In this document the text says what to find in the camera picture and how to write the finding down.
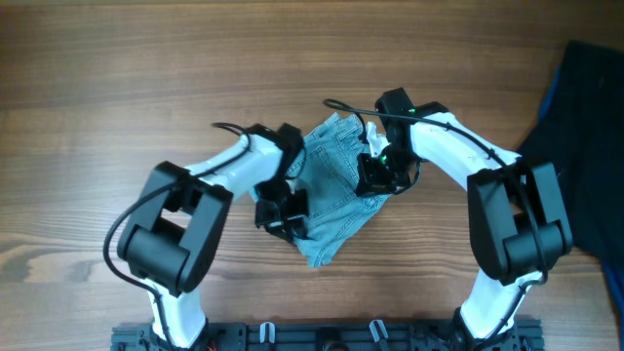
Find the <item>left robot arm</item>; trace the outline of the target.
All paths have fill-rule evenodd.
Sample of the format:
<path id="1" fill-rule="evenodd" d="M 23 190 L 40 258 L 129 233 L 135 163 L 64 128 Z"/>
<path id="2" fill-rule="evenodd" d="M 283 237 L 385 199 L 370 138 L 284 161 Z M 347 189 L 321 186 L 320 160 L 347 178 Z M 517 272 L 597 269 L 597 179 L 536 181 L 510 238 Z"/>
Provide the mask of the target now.
<path id="1" fill-rule="evenodd" d="M 121 235 L 117 255 L 131 273 L 122 280 L 148 292 L 154 320 L 113 330 L 114 350 L 216 350 L 225 325 L 210 326 L 199 285 L 207 275 L 233 202 L 246 192 L 256 200 L 254 224 L 293 243 L 307 235 L 307 194 L 288 169 L 304 150 L 301 131 L 289 124 L 272 131 L 219 123 L 239 139 L 205 162 L 157 165 L 139 198 L 109 229 Z"/>

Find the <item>light blue denim shorts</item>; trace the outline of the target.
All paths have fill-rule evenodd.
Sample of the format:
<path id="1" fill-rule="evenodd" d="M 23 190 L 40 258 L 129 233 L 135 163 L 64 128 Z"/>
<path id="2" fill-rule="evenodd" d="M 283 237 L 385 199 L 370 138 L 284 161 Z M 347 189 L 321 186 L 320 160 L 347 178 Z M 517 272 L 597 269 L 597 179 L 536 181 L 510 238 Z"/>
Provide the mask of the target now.
<path id="1" fill-rule="evenodd" d="M 361 143 L 362 124 L 355 115 L 334 113 L 304 138 L 301 151 L 288 169 L 294 186 L 308 194 L 307 237 L 294 240 L 308 266 L 332 262 L 340 247 L 382 208 L 388 197 L 359 197 L 357 157 L 370 148 Z"/>

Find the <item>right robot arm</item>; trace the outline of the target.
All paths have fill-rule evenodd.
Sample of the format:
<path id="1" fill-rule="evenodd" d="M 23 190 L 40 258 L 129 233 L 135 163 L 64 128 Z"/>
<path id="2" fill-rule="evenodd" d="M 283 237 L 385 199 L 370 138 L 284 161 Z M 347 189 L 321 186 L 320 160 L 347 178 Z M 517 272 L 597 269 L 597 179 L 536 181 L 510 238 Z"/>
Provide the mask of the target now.
<path id="1" fill-rule="evenodd" d="M 405 192 L 424 162 L 456 181 L 467 193 L 470 245 L 480 270 L 442 336 L 464 350 L 503 342 L 514 333 L 529 289 L 545 285 L 572 247 L 553 165 L 484 140 L 438 102 L 414 105 L 402 88 L 383 93 L 371 115 L 386 134 L 365 128 L 370 152 L 358 157 L 357 196 Z"/>

